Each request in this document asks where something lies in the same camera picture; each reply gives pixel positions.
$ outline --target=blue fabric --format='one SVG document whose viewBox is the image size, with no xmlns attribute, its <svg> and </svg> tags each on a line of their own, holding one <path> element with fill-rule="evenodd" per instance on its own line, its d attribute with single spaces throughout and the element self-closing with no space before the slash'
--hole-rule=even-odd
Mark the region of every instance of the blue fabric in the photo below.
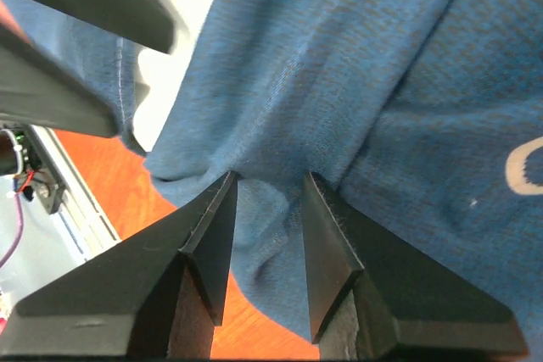
<svg viewBox="0 0 543 362">
<path fill-rule="evenodd" d="M 120 107 L 128 42 L 4 1 Z M 539 362 L 543 196 L 507 172 L 543 182 L 542 10 L 543 0 L 216 0 L 145 165 L 178 206 L 227 170 L 243 176 L 232 269 L 251 302 L 303 337 L 299 195 L 313 170 L 511 307 Z M 121 95 L 129 134 L 129 81 Z M 534 151 L 509 168 L 526 143 Z"/>
</svg>

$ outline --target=blue cloth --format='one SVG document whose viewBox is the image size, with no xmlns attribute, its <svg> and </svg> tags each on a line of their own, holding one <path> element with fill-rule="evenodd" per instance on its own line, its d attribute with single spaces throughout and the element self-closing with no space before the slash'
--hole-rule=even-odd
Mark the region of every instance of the blue cloth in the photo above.
<svg viewBox="0 0 543 362">
<path fill-rule="evenodd" d="M 4 2 L 119 108 L 131 146 L 131 44 Z M 243 176 L 233 272 L 303 337 L 299 195 L 313 170 L 511 307 L 529 360 L 542 361 L 542 10 L 543 0 L 215 0 L 145 165 L 178 206 L 227 170 Z"/>
</svg>

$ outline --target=orange surface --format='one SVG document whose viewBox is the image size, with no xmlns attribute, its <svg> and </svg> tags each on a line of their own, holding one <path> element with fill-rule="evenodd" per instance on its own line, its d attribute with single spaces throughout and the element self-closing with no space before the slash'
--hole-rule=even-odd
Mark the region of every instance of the orange surface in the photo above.
<svg viewBox="0 0 543 362">
<path fill-rule="evenodd" d="M 174 208 L 151 186 L 143 160 L 118 140 L 58 131 L 60 141 L 121 238 L 169 214 Z M 231 277 L 224 325 L 217 328 L 214 359 L 318 359 L 308 342 L 251 306 Z"/>
</svg>

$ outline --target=gray surface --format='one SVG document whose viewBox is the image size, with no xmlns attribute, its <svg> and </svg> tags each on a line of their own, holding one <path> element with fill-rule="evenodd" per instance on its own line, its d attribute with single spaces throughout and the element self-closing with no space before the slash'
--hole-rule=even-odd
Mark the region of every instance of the gray surface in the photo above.
<svg viewBox="0 0 543 362">
<path fill-rule="evenodd" d="M 0 178 L 0 257 L 8 250 L 17 227 L 14 199 L 6 196 L 11 189 L 11 179 Z M 83 263 L 62 220 L 48 216 L 38 200 L 21 200 L 25 214 L 23 237 L 14 255 L 0 269 L 0 289 L 11 306 Z"/>
</svg>

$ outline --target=purple wire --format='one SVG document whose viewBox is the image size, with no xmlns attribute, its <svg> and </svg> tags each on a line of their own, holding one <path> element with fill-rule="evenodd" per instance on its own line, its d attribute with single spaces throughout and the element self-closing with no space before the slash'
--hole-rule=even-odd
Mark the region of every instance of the purple wire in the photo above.
<svg viewBox="0 0 543 362">
<path fill-rule="evenodd" d="M 14 180 L 14 191 L 17 191 L 17 181 Z M 20 203 L 20 196 L 19 194 L 15 193 L 15 204 L 17 207 L 17 234 L 15 235 L 15 239 L 11 246 L 8 249 L 8 252 L 2 256 L 0 259 L 0 269 L 3 268 L 3 266 L 8 263 L 9 258 L 14 254 L 15 249 L 19 246 L 20 239 L 23 237 L 23 229 L 25 229 L 25 220 L 23 218 L 23 208 Z"/>
</svg>

